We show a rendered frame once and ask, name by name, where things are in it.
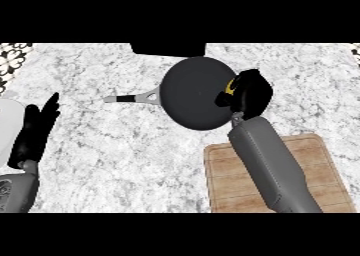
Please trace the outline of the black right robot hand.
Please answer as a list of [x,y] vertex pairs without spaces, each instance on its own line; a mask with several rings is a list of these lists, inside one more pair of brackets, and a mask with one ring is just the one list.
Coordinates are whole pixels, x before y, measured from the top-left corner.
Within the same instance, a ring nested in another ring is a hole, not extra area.
[[229,107],[234,113],[242,112],[242,119],[248,120],[263,114],[272,100],[273,88],[257,69],[242,71],[234,79],[234,95],[223,90],[214,103],[219,107]]

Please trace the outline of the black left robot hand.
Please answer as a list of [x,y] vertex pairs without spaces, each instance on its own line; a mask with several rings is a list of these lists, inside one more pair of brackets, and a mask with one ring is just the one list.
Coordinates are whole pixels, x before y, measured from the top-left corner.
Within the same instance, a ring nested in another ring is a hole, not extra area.
[[33,160],[40,162],[48,138],[61,115],[59,93],[55,93],[48,100],[43,109],[36,104],[25,107],[24,126],[17,137],[8,166],[22,169],[24,162]]

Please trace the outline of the dark grey frying pan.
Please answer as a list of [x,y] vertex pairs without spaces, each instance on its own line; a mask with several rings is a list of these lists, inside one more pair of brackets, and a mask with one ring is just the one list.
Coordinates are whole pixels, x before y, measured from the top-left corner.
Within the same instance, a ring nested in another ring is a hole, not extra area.
[[235,76],[217,59],[192,57],[170,68],[155,89],[136,95],[107,96],[104,102],[160,105],[179,125],[198,131],[213,130],[232,118],[231,108],[219,107],[216,99]]

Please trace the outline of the wooden cutting board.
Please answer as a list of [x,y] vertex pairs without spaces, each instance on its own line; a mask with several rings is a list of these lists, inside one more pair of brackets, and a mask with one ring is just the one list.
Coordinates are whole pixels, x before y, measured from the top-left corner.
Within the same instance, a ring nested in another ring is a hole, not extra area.
[[[355,212],[322,137],[303,134],[284,136],[282,140],[303,168],[307,186],[322,210],[327,213]],[[211,212],[272,213],[229,143],[206,147],[204,165]]]

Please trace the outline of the white rounded appliance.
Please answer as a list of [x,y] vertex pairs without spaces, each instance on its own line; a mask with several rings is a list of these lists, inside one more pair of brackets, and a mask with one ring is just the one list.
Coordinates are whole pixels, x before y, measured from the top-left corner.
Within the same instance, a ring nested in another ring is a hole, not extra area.
[[12,99],[0,99],[0,168],[6,164],[15,139],[24,125],[25,106]]

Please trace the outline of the black box appliance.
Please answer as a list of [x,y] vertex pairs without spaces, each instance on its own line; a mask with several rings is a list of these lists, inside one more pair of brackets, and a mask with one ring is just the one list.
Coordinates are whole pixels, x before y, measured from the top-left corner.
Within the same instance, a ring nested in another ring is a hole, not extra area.
[[206,55],[206,43],[133,43],[132,50],[136,54],[197,57]]

